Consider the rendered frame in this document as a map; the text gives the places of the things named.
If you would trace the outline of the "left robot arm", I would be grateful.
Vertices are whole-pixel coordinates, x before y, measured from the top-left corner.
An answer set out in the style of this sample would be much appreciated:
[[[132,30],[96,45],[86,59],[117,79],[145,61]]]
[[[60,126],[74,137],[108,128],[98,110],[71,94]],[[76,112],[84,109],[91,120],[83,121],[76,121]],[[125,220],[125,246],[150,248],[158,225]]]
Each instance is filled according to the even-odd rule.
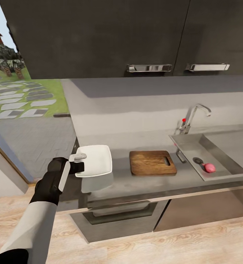
[[[35,194],[14,231],[0,249],[0,264],[45,264],[59,196],[69,174],[84,172],[84,153],[53,158],[48,172],[35,186]]]

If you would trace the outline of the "bowl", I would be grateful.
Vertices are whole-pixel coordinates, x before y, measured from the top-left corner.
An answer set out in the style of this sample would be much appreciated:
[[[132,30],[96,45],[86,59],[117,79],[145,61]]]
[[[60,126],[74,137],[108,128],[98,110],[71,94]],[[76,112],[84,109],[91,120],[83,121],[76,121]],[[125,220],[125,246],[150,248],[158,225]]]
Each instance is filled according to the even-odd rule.
[[[77,154],[84,153],[86,159],[78,159],[76,162],[84,162],[84,172],[78,172],[76,177],[94,177],[112,172],[112,157],[109,146],[91,145],[79,147]]]

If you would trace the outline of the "vidalia onion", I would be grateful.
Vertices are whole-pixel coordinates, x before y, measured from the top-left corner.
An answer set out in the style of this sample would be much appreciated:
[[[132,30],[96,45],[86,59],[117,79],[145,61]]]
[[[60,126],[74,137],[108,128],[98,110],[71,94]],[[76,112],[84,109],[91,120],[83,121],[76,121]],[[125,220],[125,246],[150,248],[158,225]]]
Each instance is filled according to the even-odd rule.
[[[204,166],[205,171],[209,173],[215,173],[215,167],[212,164],[202,164]]]

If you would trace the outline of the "cutting board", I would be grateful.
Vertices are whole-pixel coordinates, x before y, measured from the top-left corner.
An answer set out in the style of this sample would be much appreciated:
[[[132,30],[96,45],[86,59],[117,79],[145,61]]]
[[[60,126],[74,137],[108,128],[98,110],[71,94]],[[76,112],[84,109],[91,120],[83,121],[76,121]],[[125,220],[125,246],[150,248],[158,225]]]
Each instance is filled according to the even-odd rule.
[[[130,151],[130,165],[133,175],[174,175],[176,166],[167,151]],[[167,159],[169,166],[166,165]]]

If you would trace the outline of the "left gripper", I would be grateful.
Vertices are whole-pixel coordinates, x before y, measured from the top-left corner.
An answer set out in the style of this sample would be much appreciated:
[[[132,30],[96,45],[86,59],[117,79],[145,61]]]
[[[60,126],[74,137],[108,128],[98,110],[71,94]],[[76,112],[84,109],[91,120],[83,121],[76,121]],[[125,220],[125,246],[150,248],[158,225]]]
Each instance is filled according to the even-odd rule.
[[[72,173],[69,173],[69,174],[76,174],[78,172],[84,172],[84,162],[72,162],[73,163],[73,166],[74,166],[74,169],[72,171]]]

